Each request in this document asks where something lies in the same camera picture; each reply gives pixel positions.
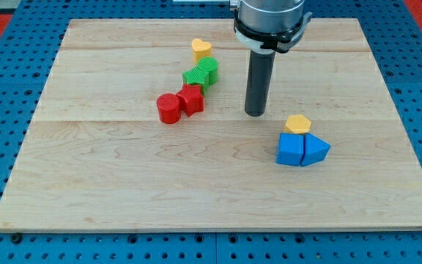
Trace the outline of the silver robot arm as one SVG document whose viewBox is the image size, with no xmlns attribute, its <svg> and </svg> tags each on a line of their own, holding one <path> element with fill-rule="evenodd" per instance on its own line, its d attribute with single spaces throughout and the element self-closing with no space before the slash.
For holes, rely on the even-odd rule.
<svg viewBox="0 0 422 264">
<path fill-rule="evenodd" d="M 261 33 L 281 33 L 294 28 L 303 17 L 304 0 L 239 0 L 237 20 Z"/>
</svg>

